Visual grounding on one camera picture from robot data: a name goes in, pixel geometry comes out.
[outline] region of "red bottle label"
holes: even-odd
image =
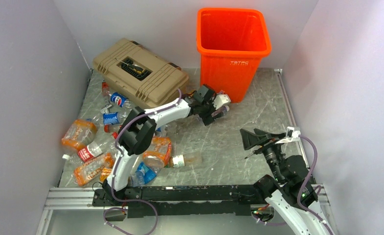
[[[85,162],[85,163],[88,162],[89,160],[95,158],[95,156],[92,155],[92,154],[90,153],[90,151],[88,150],[88,147],[85,147],[85,148],[79,150],[77,154],[78,154],[79,158],[80,158],[83,162]]]

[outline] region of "pepsi label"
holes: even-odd
[[[126,101],[126,97],[120,95],[119,93],[117,92],[114,92],[112,95],[111,95],[111,102],[120,106],[120,107],[123,107],[123,104],[124,102]]]
[[[109,113],[109,114],[103,114],[102,117],[104,119],[104,125],[115,125],[119,124],[117,117],[118,113]]]

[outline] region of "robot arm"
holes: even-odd
[[[257,196],[274,207],[295,234],[333,235],[334,232],[325,220],[317,201],[318,196],[310,183],[302,189],[300,199],[302,206],[297,202],[309,171],[302,156],[284,158],[281,145],[299,141],[299,129],[288,127],[287,132],[282,134],[272,134],[259,129],[254,129],[254,133],[244,129],[240,132],[244,149],[260,146],[250,155],[262,153],[273,174],[273,177],[265,175],[253,185]]]
[[[104,191],[112,199],[111,190],[117,198],[124,198],[124,189],[130,171],[137,157],[150,146],[155,130],[167,123],[191,115],[199,115],[205,125],[223,116],[222,108],[230,103],[226,94],[216,94],[214,90],[203,85],[192,94],[154,109],[143,110],[135,107],[127,116],[119,132],[118,140],[122,152],[118,152],[112,174],[103,184]]]

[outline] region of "white wall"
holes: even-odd
[[[196,17],[203,7],[261,11],[272,52],[261,65],[282,68],[317,0],[54,0],[88,64],[126,37],[184,68],[200,66]]]
[[[0,0],[0,234],[35,234],[87,68],[51,0]]]
[[[284,78],[340,234],[384,235],[384,0],[320,0]]]

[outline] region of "metal frame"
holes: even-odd
[[[281,93],[284,99],[285,106],[287,108],[287,115],[290,120],[290,125],[296,126],[293,112],[291,110],[290,102],[287,97],[287,93],[284,89],[282,81],[282,70],[274,70],[277,81],[281,87]],[[297,142],[297,148],[299,153],[303,156],[303,159],[309,167],[303,145],[300,141]],[[55,210],[106,210],[110,207],[93,207],[92,199],[94,197],[94,191],[92,188],[51,188],[46,198],[45,207],[42,212],[41,220],[36,232],[36,235],[46,235],[49,224],[51,222],[52,214]],[[318,200],[321,205],[323,213],[326,215],[329,224],[338,235],[336,222],[331,210],[330,202],[327,197],[327,193],[324,187],[321,189],[318,195]]]

